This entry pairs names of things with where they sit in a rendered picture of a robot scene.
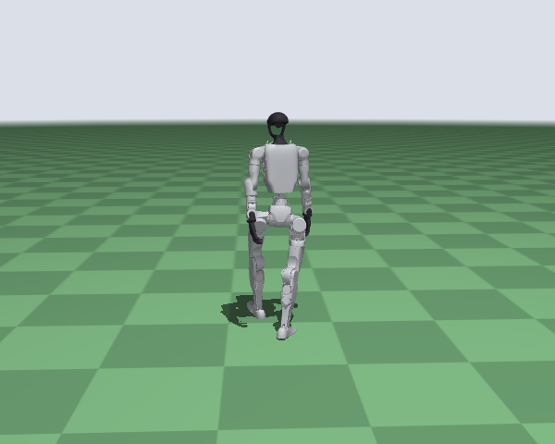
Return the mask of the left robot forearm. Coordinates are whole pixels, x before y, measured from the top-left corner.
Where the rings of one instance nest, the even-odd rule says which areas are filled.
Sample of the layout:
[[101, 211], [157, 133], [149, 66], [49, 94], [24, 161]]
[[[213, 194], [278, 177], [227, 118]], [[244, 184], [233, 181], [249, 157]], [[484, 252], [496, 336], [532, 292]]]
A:
[[246, 196], [246, 218], [249, 219], [249, 213], [253, 211], [256, 217], [256, 196], [257, 192], [253, 190], [253, 185], [250, 179], [246, 179], [243, 183], [245, 196]]

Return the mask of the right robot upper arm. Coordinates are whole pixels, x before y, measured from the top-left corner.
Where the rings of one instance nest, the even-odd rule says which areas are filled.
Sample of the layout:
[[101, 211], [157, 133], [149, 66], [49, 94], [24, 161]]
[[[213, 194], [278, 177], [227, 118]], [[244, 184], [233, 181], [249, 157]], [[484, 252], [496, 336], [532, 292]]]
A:
[[297, 146], [298, 148], [298, 168], [300, 177], [298, 178], [298, 185], [301, 188], [309, 187], [309, 151], [305, 147]]

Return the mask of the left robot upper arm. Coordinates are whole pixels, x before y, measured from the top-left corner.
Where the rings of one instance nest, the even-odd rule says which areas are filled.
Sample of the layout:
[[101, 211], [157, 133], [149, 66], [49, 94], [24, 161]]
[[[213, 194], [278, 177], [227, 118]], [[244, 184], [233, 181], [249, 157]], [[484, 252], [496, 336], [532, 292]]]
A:
[[249, 152], [249, 179], [252, 182], [253, 190], [258, 188], [258, 177], [260, 172], [260, 159], [265, 155], [265, 146], [253, 148]]

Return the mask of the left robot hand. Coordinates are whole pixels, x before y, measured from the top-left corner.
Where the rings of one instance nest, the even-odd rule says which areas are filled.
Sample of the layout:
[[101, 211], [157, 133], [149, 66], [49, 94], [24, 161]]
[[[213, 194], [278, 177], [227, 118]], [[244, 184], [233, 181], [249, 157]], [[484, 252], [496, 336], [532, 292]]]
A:
[[263, 239], [259, 239], [259, 238], [257, 237], [257, 235], [256, 235], [256, 232], [255, 232], [255, 225], [254, 225], [254, 222], [255, 222], [255, 221], [256, 221], [255, 213], [254, 213], [253, 211], [251, 211], [251, 212], [249, 213], [249, 219], [247, 220], [247, 223], [249, 223], [249, 230], [250, 230], [250, 233], [251, 233], [251, 235], [252, 235], [253, 242], [255, 242], [255, 243], [257, 243], [257, 244], [263, 244], [263, 243], [262, 243], [262, 240], [263, 240]]

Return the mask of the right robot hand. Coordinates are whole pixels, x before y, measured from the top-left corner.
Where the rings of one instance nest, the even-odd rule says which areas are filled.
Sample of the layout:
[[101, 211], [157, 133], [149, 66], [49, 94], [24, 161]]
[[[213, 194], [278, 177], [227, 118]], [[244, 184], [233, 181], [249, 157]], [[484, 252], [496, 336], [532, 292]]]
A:
[[305, 237], [306, 237], [310, 233], [310, 227], [311, 227], [311, 218], [310, 217], [312, 216], [312, 209], [308, 208], [307, 211], [306, 211], [306, 214], [302, 213], [302, 215], [304, 216], [303, 219], [306, 222], [306, 230], [305, 230]]

